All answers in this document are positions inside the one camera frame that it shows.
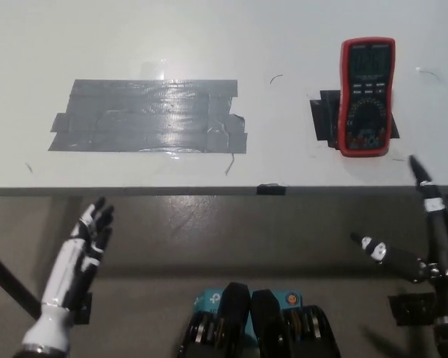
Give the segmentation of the white and black left hand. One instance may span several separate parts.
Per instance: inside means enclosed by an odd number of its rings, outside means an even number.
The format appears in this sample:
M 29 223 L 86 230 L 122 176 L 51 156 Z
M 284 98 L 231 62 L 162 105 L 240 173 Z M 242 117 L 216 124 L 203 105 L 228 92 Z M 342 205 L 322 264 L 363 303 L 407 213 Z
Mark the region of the white and black left hand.
M 112 234 L 113 206 L 101 197 L 80 216 L 57 255 L 43 306 L 76 310 L 88 293 Z

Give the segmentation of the black right hand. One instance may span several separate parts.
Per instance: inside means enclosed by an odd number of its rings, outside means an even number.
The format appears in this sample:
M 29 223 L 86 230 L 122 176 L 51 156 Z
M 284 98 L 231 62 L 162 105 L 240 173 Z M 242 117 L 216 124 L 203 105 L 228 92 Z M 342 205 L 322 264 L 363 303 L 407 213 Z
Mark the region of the black right hand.
M 417 191 L 423 199 L 426 219 L 428 256 L 395 248 L 371 236 L 352 232 L 351 240 L 378 265 L 410 283 L 429 282 L 435 290 L 434 320 L 448 324 L 448 210 L 437 184 L 423 164 L 414 156 L 408 158 Z

